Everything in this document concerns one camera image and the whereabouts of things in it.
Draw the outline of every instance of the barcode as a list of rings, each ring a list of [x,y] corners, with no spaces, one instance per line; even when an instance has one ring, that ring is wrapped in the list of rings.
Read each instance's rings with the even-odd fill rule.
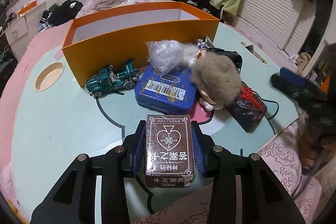
[[[164,83],[156,82],[153,80],[149,80],[145,90],[150,90],[156,93],[160,93],[162,95],[167,95],[169,97],[174,97],[177,100],[183,101],[185,90],[177,88],[175,86],[167,85]]]

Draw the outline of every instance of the drawer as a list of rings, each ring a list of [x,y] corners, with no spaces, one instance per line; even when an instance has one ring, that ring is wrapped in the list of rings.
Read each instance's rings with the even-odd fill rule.
[[[23,55],[25,54],[27,47],[29,43],[31,42],[32,37],[30,35],[25,35],[20,37],[18,40],[14,41],[11,44],[12,51],[14,53],[14,56],[18,61],[21,60]]]
[[[11,26],[9,26],[5,33],[9,45],[11,45],[14,41],[20,39],[22,36],[28,33],[26,18],[19,18]]]

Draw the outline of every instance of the toy car wheel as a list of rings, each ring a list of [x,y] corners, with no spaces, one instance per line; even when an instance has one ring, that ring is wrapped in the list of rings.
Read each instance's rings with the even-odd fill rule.
[[[124,85],[124,88],[127,89],[127,90],[130,90],[133,87],[134,87],[134,83],[133,82],[127,82]]]

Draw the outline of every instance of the green toy truck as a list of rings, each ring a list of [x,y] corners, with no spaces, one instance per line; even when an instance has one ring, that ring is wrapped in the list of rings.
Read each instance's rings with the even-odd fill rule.
[[[113,66],[110,65],[101,69],[95,76],[86,81],[85,89],[91,96],[100,97],[118,89],[131,89],[139,80],[138,69],[133,67],[133,59],[125,62],[125,69],[113,73]]]

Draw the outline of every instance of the orange box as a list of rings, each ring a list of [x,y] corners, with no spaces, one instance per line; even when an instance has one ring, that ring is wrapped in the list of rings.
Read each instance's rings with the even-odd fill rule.
[[[80,86],[101,68],[118,70],[135,58],[148,65],[146,42],[214,39],[219,19],[181,2],[140,3],[115,7],[75,19],[63,43],[64,56]]]
[[[28,12],[30,9],[34,8],[36,6],[37,2],[36,0],[30,3],[27,7],[24,7],[20,11],[17,12],[18,17],[22,16],[24,13]]]

